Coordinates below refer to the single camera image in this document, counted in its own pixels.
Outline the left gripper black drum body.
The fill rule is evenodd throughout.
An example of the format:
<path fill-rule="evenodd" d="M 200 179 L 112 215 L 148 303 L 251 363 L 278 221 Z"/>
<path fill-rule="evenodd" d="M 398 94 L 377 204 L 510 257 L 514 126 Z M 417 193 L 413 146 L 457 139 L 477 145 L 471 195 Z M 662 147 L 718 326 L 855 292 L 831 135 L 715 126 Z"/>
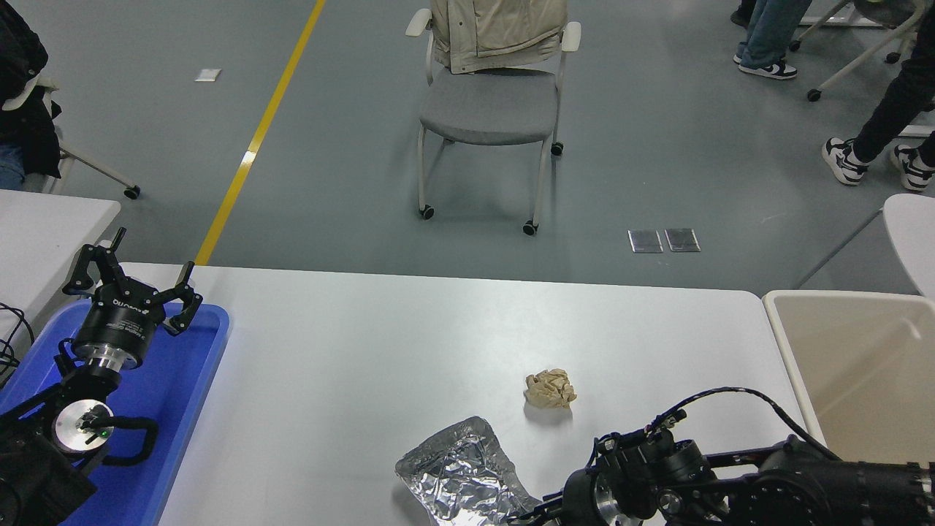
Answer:
<path fill-rule="evenodd" d="M 164 320 L 164 307 L 153 301 L 157 290 L 146 283 L 128 284 L 126 295 L 117 283 L 98 286 L 91 297 L 89 313 L 72 350 L 108 344 L 124 351 L 147 351 L 157 325 Z"/>

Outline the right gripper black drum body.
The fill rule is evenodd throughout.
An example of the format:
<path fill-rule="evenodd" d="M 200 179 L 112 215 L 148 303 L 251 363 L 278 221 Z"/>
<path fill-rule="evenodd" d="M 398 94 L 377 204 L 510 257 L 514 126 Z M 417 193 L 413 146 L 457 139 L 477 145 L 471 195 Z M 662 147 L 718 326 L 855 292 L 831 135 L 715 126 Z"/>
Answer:
<path fill-rule="evenodd" d="M 588 469 L 575 470 L 563 487 L 561 525 L 599 525 L 595 505 L 595 479 Z"/>

